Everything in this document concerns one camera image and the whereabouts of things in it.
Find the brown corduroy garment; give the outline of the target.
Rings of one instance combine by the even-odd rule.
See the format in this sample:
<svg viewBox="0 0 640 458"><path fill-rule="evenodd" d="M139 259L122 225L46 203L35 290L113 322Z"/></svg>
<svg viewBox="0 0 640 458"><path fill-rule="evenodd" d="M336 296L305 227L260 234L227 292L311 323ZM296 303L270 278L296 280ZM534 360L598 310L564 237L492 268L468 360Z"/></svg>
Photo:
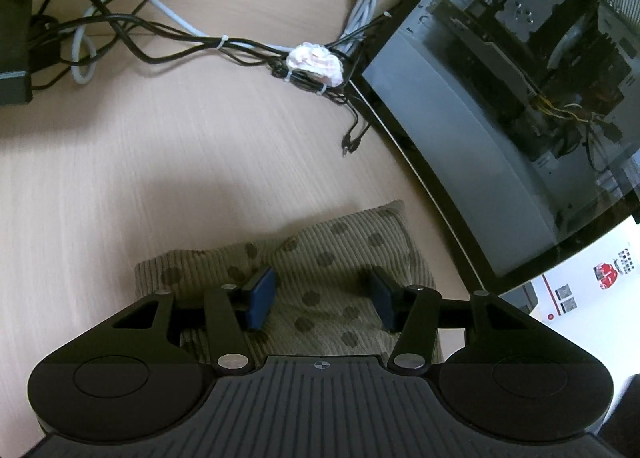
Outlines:
<svg viewBox="0 0 640 458"><path fill-rule="evenodd" d="M269 355L378 355L397 338L358 290L360 272L385 270L399 285L432 288L434 278L410 236L400 200L332 218L288 238L171 250L139 263L134 293L169 290L198 299L209 288L243 285L270 266L279 285L265 323L243 338L256 363Z"/></svg>

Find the white paper booklet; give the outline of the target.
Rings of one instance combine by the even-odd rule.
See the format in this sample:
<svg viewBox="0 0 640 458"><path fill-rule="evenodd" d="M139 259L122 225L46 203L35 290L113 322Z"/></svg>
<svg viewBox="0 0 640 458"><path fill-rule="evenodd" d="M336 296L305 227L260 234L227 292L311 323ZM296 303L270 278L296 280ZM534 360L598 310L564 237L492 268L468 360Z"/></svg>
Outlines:
<svg viewBox="0 0 640 458"><path fill-rule="evenodd" d="M639 224L627 218L501 297L596 356L623 389L639 372Z"/></svg>

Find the black glass-sided PC case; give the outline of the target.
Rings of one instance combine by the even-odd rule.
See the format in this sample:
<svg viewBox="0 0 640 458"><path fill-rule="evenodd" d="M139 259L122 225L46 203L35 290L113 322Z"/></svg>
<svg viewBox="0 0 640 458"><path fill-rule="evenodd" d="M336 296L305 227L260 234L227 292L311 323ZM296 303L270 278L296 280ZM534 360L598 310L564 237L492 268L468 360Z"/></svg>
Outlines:
<svg viewBox="0 0 640 458"><path fill-rule="evenodd" d="M354 88L504 293L639 212L639 0L403 0Z"/></svg>

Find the black computer monitor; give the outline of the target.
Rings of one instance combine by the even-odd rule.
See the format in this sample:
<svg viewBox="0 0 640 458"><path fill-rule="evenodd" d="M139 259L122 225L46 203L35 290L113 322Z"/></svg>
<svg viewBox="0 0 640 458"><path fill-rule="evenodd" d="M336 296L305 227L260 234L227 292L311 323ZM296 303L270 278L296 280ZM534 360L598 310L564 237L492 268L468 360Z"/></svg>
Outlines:
<svg viewBox="0 0 640 458"><path fill-rule="evenodd" d="M1 105L27 104L32 99L28 60L32 0L0 0Z"/></svg>

